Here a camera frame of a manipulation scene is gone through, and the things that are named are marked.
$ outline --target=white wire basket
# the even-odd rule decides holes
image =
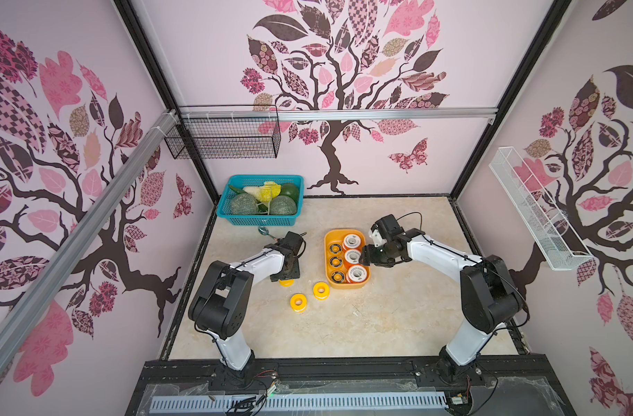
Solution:
[[[574,270],[593,258],[566,214],[557,208],[551,194],[512,146],[500,147],[489,167],[527,224],[552,270]],[[524,171],[527,178],[521,179],[514,167]],[[565,233],[575,235],[575,238],[570,236],[569,241],[577,242],[571,243],[577,247],[569,246],[564,240]]]

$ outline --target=wire basket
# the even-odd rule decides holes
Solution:
[[[276,158],[277,107],[254,104],[184,106],[182,120],[166,134],[175,159]]]
[[[263,182],[273,181],[278,185],[293,182],[300,189],[295,215],[233,215],[231,214],[231,199],[236,196],[229,185],[242,189],[243,187],[262,187]],[[222,197],[217,206],[217,216],[225,218],[235,226],[292,226],[302,210],[302,197],[305,193],[305,182],[300,175],[234,175],[229,178]]]
[[[566,214],[557,208],[552,195],[512,146],[500,147],[489,167],[527,224],[552,270],[573,270],[593,258]],[[520,169],[528,172],[527,178],[520,178],[517,172]]]

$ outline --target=orange plastic tray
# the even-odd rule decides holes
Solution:
[[[347,236],[348,234],[355,234],[358,237],[360,237],[361,243],[360,243],[360,246],[358,246],[357,250],[362,250],[362,247],[365,245],[365,236],[362,234],[362,232],[358,231],[357,229],[333,229],[332,231],[329,231],[328,234],[326,234],[326,237],[324,238],[324,244],[325,244],[324,251],[326,253],[326,278],[328,279],[328,284],[335,289],[357,289],[359,287],[365,286],[365,284],[368,281],[370,281],[370,278],[371,278],[370,268],[368,266],[362,266],[367,271],[367,279],[365,279],[365,281],[362,281],[360,283],[348,283],[346,281],[344,283],[336,283],[335,281],[332,281],[332,279],[330,278],[330,275],[332,275],[333,271],[341,271],[346,276],[348,267],[346,263],[344,262],[344,252],[346,251],[346,247],[344,246],[344,237]],[[331,244],[341,245],[342,251],[338,254],[332,254],[330,252]],[[340,267],[336,268],[330,265],[330,258],[334,256],[337,256],[342,259],[343,263]]]

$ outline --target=blue plastic basket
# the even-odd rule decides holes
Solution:
[[[229,185],[242,189],[243,187],[262,187],[263,182],[273,181],[279,185],[293,182],[300,189],[298,211],[295,215],[233,215],[231,214],[231,199],[236,193]],[[222,198],[217,206],[217,216],[225,218],[235,226],[292,226],[302,210],[302,197],[305,194],[305,182],[300,175],[234,175],[224,188]]]

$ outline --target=wall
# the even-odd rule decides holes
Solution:
[[[181,104],[323,110],[495,107],[551,2],[134,3]],[[277,159],[206,165],[220,191],[274,172],[303,175],[308,194],[450,192],[486,123],[285,123]]]
[[[0,322],[163,112],[109,1],[0,1]],[[211,205],[165,145],[0,379],[0,415],[121,414]]]
[[[577,4],[460,204],[526,293],[531,351],[547,354],[576,412],[633,415],[633,0],[603,3]],[[547,266],[487,167],[499,146],[530,162],[595,260]]]

